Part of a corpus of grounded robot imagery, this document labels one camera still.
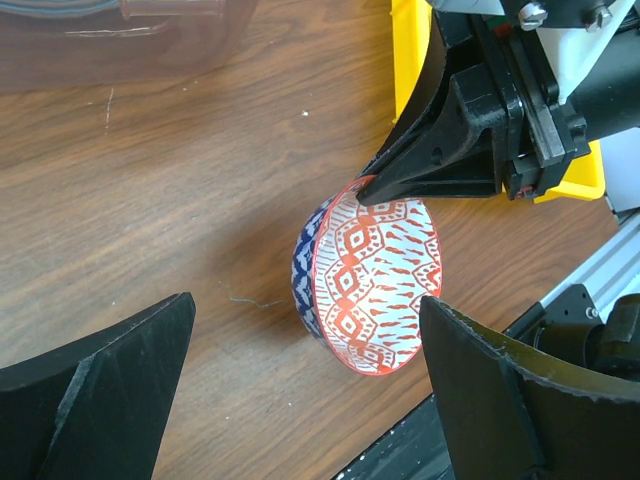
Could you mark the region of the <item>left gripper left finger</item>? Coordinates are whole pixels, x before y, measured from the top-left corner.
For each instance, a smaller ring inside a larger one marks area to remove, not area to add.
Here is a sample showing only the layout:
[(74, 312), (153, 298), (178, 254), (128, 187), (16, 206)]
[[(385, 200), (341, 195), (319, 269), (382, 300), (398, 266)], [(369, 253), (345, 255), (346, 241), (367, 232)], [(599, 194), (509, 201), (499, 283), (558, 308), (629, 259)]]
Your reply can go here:
[(195, 313), (175, 294), (2, 368), (2, 478), (151, 478)]

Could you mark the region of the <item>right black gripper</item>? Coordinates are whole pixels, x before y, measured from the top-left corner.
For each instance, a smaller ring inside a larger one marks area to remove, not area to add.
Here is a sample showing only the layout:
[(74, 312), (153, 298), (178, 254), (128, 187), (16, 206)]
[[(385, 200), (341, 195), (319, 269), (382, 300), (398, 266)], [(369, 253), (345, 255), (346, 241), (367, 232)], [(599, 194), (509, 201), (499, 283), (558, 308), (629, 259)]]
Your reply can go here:
[(622, 21), (585, 80), (558, 103), (558, 84), (534, 31), (501, 16), (433, 11), (428, 49), (397, 123), (359, 174), (365, 206), (408, 197), (489, 196), (498, 188), (494, 148), (505, 143), (505, 107), (480, 64), (481, 30), (499, 38), (524, 110), (526, 147), (508, 159), (510, 198), (556, 187), (589, 143), (639, 124), (639, 4)]

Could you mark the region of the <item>red patterned bowl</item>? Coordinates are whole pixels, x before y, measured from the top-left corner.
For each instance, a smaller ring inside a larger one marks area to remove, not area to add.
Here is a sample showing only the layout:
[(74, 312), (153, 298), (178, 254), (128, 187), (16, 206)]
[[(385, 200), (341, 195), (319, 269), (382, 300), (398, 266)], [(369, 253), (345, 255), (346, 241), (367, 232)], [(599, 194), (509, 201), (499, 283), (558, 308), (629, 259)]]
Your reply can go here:
[(309, 333), (341, 363), (368, 376), (406, 365), (421, 349), (420, 303), (442, 291), (441, 244), (420, 198), (372, 206), (358, 178), (324, 201), (302, 227), (291, 290)]

